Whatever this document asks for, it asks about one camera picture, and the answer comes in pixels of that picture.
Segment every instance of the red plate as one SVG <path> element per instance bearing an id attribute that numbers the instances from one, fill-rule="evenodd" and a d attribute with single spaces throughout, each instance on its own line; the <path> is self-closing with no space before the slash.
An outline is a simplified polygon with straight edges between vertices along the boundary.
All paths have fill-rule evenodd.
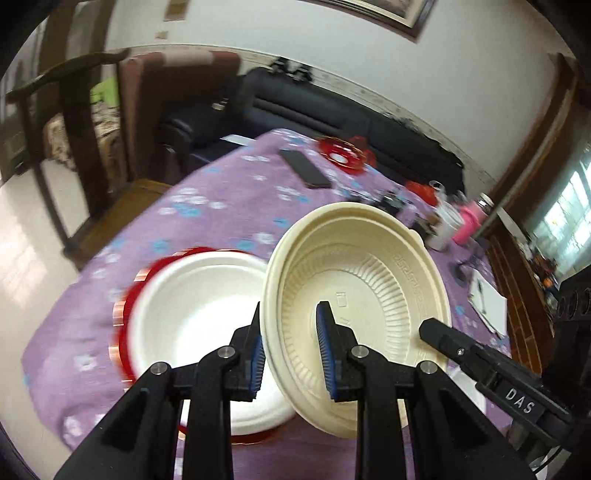
<path id="1" fill-rule="evenodd" d="M 353 144 L 340 138 L 324 137 L 318 140 L 318 152 L 341 170 L 352 175 L 365 171 L 366 156 Z"/>
<path id="2" fill-rule="evenodd" d="M 155 276 L 159 271 L 161 271 L 163 268 L 167 267 L 171 263 L 181 258 L 188 257 L 189 255 L 197 255 L 204 252 L 219 251 L 239 252 L 243 254 L 252 255 L 248 252 L 243 252 L 241 250 L 195 247 L 175 253 L 174 255 L 171 255 L 169 257 L 160 258 L 159 260 L 156 260 L 156 262 L 152 263 L 149 267 L 140 270 L 138 274 L 135 276 L 134 282 L 128 289 L 123 299 L 115 303 L 113 307 L 113 326 L 115 327 L 115 335 L 113 336 L 113 342 L 109 347 L 109 356 L 111 358 L 111 361 L 114 364 L 116 364 L 121 370 L 123 376 L 122 381 L 125 384 L 126 388 L 131 387 L 131 385 L 137 380 L 134 371 L 131 368 L 131 362 L 129 360 L 127 331 L 129 327 L 129 318 L 131 317 L 131 311 L 134 308 L 134 304 L 137 301 L 139 294 L 142 292 L 142 290 L 145 288 L 145 286 L 148 284 L 149 280 L 153 276 Z M 272 436 L 278 428 L 279 427 L 276 427 L 265 432 L 254 433 L 252 435 L 233 436 L 232 443 L 258 443 Z M 179 430 L 179 438 L 184 439 L 184 436 L 187 433 L 186 428 L 182 425 L 179 425 Z"/>

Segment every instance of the black sofa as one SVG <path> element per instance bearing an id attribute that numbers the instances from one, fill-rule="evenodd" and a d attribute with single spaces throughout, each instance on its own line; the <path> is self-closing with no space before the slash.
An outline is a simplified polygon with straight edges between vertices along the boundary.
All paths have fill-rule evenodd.
<path id="1" fill-rule="evenodd" d="M 239 147 L 220 140 L 225 135 L 255 138 L 288 128 L 313 138 L 360 135 L 388 178 L 437 180 L 449 193 L 465 190 L 464 165 L 437 141 L 337 93 L 259 67 L 228 86 L 224 96 L 229 101 L 223 110 L 197 103 L 160 122 L 156 141 L 174 151 L 182 177 Z"/>

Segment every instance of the white paper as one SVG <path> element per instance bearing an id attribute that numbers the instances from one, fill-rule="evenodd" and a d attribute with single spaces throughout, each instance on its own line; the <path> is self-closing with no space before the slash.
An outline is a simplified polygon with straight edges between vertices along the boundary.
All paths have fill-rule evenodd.
<path id="1" fill-rule="evenodd" d="M 478 289 L 479 281 L 482 286 L 482 294 Z M 502 336 L 507 336 L 507 299 L 497 292 L 478 270 L 472 272 L 468 299 L 492 333 L 496 331 Z"/>
<path id="2" fill-rule="evenodd" d="M 248 145 L 252 145 L 255 142 L 254 138 L 243 137 L 242 135 L 226 135 L 225 137 L 222 137 L 220 140 L 225 140 L 226 142 L 243 145 L 245 147 L 247 147 Z"/>

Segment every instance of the black smartphone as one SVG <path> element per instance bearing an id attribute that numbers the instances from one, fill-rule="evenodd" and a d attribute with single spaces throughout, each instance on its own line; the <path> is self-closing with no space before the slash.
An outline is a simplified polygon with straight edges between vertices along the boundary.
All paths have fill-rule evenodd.
<path id="1" fill-rule="evenodd" d="M 279 150 L 279 155 L 309 189 L 329 189 L 332 187 L 330 180 L 302 152 Z"/>

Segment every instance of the tiled floor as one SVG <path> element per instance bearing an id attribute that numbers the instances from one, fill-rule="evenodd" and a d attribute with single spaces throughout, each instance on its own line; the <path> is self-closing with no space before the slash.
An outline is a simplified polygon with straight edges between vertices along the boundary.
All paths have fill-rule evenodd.
<path id="1" fill-rule="evenodd" d="M 67 229 L 87 218 L 75 173 L 54 162 L 44 170 Z M 0 421 L 41 480 L 69 454 L 41 422 L 23 382 L 21 355 L 54 302 L 76 279 L 47 216 L 33 173 L 0 187 Z"/>

